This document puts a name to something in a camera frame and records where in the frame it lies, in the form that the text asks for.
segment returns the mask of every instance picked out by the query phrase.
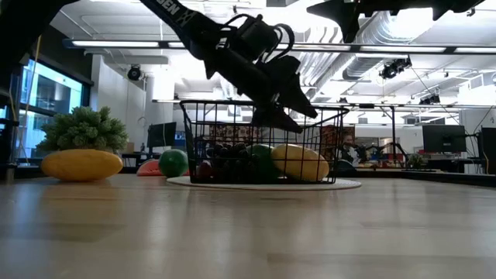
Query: yellow squash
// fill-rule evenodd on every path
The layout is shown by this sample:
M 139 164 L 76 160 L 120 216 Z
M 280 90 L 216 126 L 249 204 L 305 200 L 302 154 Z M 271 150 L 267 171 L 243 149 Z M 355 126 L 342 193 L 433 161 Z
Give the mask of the yellow squash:
M 270 156 L 277 169 L 295 179 L 320 181 L 329 173 L 326 159 L 314 150 L 302 146 L 281 144 L 272 150 Z
M 97 181 L 117 174 L 122 161 L 100 150 L 64 150 L 46 156 L 41 170 L 62 181 Z

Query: desk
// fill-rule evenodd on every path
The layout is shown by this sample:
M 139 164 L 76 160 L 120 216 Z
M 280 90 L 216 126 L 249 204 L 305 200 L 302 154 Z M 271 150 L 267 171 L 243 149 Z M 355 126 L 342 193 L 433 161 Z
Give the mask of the desk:
M 481 159 L 428 159 L 427 168 L 440 169 L 441 171 L 450 173 L 465 173 L 466 164 L 479 164 L 483 165 L 484 160 Z
M 494 279 L 496 191 L 357 180 L 343 191 L 15 181 L 0 190 L 2 278 L 412 279 L 421 267 Z
M 141 152 L 122 153 L 121 157 L 122 160 L 124 161 L 123 162 L 124 167 L 139 167 L 144 161 L 149 160 L 150 158 L 153 159 L 160 158 L 160 153 L 154 153 L 152 156 L 150 156 L 148 153 L 141 153 Z M 132 166 L 130 159 L 134 159 L 134 166 Z

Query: computer monitor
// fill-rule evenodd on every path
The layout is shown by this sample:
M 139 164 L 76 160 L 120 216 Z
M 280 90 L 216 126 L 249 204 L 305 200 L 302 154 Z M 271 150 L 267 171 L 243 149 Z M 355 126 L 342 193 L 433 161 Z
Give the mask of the computer monitor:
M 425 152 L 466 152 L 465 126 L 424 125 L 422 127 Z
M 176 122 L 150 125 L 148 127 L 147 146 L 154 147 L 173 146 L 176 135 Z

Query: wire basket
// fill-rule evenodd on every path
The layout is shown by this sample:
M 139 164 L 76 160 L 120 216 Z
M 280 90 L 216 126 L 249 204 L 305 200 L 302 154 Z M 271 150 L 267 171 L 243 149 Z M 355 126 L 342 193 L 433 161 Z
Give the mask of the wire basket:
M 253 102 L 182 101 L 191 183 L 333 184 L 343 141 L 344 107 L 287 110 L 303 128 L 292 133 L 255 126 Z

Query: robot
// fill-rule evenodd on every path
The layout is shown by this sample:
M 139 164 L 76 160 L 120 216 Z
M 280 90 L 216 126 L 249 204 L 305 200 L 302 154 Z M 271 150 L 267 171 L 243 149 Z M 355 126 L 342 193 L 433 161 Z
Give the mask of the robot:
M 77 0 L 2 0 L 0 37 L 5 41 L 0 51 L 0 86 L 24 53 L 33 45 L 62 7 Z M 238 94 L 247 95 L 255 104 L 253 124 L 300 133 L 301 127 L 284 112 L 284 108 L 317 117 L 310 101 L 300 88 L 300 65 L 288 56 L 295 35 L 284 24 L 267 25 L 262 16 L 236 15 L 225 24 L 218 24 L 200 12 L 190 10 L 178 0 L 140 0 L 178 35 L 186 49 L 205 62 L 207 78 L 215 72 L 238 88 Z M 308 11 L 338 22 L 345 34 L 345 42 L 353 41 L 358 30 L 358 15 L 371 16 L 378 10 L 432 6 L 438 19 L 448 9 L 455 12 L 468 10 L 481 0 L 331 0 L 308 8 Z M 246 18 L 241 27 L 230 24 Z M 288 48 L 271 54 L 287 33 Z

